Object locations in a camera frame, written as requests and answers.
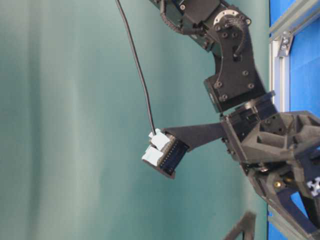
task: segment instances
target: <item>wire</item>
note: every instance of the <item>wire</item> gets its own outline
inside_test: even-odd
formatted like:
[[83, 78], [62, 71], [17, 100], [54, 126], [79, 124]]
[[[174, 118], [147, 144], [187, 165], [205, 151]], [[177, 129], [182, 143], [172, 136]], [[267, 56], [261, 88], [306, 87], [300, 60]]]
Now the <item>wire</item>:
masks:
[[246, 43], [249, 39], [249, 29], [243, 20], [236, 18], [236, 17], [228, 19], [227, 22], [230, 25], [238, 28], [242, 32], [241, 42], [239, 44], [239, 47], [234, 52], [234, 56], [237, 57], [237, 56], [241, 55], [241, 53], [243, 52], [243, 50], [246, 47]]
[[161, 3], [160, 3], [160, 16], [161, 16], [163, 22], [169, 28], [171, 28], [173, 31], [175, 31], [178, 34], [182, 34], [182, 35], [198, 35], [198, 34], [202, 34], [203, 33], [202, 28], [185, 29], [185, 28], [178, 27], [178, 26], [174, 25], [166, 16], [166, 13], [167, 13], [167, 9], [166, 8], [167, 8], [166, 0], [161, 0]]
[[115, 0], [115, 2], [116, 2], [116, 5], [117, 5], [117, 7], [118, 7], [118, 9], [119, 9], [119, 11], [120, 11], [122, 20], [123, 20], [123, 22], [124, 22], [125, 30], [126, 30], [126, 32], [127, 32], [127, 34], [128, 34], [128, 38], [129, 38], [131, 50], [132, 50], [132, 53], [133, 53], [133, 58], [134, 58], [135, 65], [136, 65], [136, 68], [137, 68], [137, 70], [138, 70], [139, 77], [140, 77], [141, 84], [142, 84], [143, 91], [144, 91], [146, 108], [147, 108], [147, 112], [148, 112], [148, 117], [149, 117], [149, 122], [150, 122], [151, 130], [152, 130], [153, 136], [155, 136], [155, 135], [156, 135], [156, 128], [155, 128], [155, 124], [154, 124], [154, 119], [153, 119], [153, 117], [152, 117], [149, 93], [148, 93], [148, 89], [147, 89], [147, 86], [146, 86], [145, 77], [144, 77], [143, 72], [142, 72], [142, 70], [141, 70], [141, 66], [140, 66], [140, 62], [139, 62], [139, 59], [138, 59], [138, 55], [137, 55], [135, 43], [134, 43], [134, 40], [133, 40], [133, 38], [132, 38], [132, 34], [131, 34], [131, 31], [130, 31], [130, 27], [129, 27], [129, 24], [128, 24], [128, 21], [127, 21], [125, 12], [124, 12], [124, 10], [123, 10], [123, 8], [122, 8], [122, 6], [121, 6], [120, 0]]

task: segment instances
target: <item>mounting screw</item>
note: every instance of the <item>mounting screw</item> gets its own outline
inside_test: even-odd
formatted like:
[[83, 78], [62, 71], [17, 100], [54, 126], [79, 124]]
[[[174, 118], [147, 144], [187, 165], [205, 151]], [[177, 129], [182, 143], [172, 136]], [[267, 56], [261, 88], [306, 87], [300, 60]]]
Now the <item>mounting screw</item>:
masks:
[[242, 72], [242, 75], [247, 77], [247, 76], [249, 76], [249, 72], [247, 70], [245, 70], [245, 71]]
[[216, 32], [219, 32], [221, 30], [221, 27], [219, 25], [216, 25], [214, 29]]
[[222, 33], [222, 37], [223, 37], [224, 39], [226, 39], [226, 38], [228, 37], [228, 33], [226, 33], [226, 32]]
[[216, 83], [215, 83], [215, 85], [214, 85], [214, 88], [215, 89], [220, 89], [221, 87], [222, 87], [222, 82], [220, 82], [220, 81], [217, 81]]
[[274, 183], [274, 187], [277, 188], [277, 189], [281, 188], [281, 187], [282, 187], [281, 182], [276, 181], [276, 182]]
[[288, 44], [289, 43], [289, 39], [285, 37], [285, 38], [283, 38], [282, 42], [283, 42], [283, 44]]
[[227, 94], [223, 94], [221, 97], [219, 97], [220, 102], [225, 102], [228, 99]]

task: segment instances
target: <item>blue panel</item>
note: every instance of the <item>blue panel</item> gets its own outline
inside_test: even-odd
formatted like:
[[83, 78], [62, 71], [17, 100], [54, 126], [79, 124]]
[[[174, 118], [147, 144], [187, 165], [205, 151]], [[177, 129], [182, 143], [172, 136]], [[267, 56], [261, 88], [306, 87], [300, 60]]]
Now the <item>blue panel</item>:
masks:
[[302, 203], [302, 199], [298, 192], [291, 195], [291, 199], [294, 202], [294, 204], [301, 210], [301, 212], [308, 218], [306, 209], [304, 207], [304, 204]]
[[269, 240], [287, 240], [271, 223], [269, 224], [268, 238]]
[[270, 24], [273, 25], [295, 1], [296, 0], [270, 0]]
[[320, 116], [320, 19], [300, 32], [291, 50], [291, 111], [307, 110]]

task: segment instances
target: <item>bolt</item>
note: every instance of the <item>bolt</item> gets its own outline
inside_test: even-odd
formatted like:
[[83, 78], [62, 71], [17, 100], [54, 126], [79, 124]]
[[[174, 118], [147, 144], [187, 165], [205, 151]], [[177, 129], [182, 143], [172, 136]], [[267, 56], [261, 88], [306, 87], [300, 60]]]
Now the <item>bolt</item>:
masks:
[[214, 29], [216, 32], [219, 32], [221, 30], [221, 27], [219, 25], [216, 25]]
[[228, 95], [224, 94], [221, 97], [219, 97], [220, 102], [225, 102], [228, 99]]
[[226, 38], [228, 37], [228, 33], [226, 33], [226, 32], [222, 33], [222, 37], [223, 37], [224, 39], [226, 39]]
[[283, 39], [283, 44], [288, 44], [288, 43], [289, 43], [289, 39], [285, 37], [285, 38]]
[[215, 89], [220, 89], [221, 87], [222, 87], [222, 82], [220, 82], [220, 81], [217, 81], [216, 83], [215, 83], [215, 85], [214, 85], [214, 88]]
[[277, 189], [281, 188], [281, 186], [282, 186], [282, 184], [281, 184], [281, 182], [279, 182], [279, 181], [276, 181], [276, 182], [274, 183], [274, 187], [276, 187]]
[[260, 172], [262, 172], [262, 173], [265, 173], [265, 172], [268, 172], [269, 171], [269, 169], [267, 168], [267, 167], [261, 167], [260, 168]]

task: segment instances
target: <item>fabric backdrop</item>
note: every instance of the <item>fabric backdrop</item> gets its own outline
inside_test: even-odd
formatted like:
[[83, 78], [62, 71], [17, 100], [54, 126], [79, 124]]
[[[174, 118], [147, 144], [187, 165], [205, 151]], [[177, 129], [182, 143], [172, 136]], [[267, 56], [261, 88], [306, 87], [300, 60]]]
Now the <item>fabric backdrop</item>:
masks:
[[[122, 0], [156, 127], [217, 122], [203, 85], [213, 57], [172, 32], [148, 0]], [[268, 85], [267, 0], [232, 0], [252, 18]], [[150, 127], [113, 0], [0, 1], [0, 239], [222, 239], [265, 203], [219, 141], [168, 180], [142, 163]]]

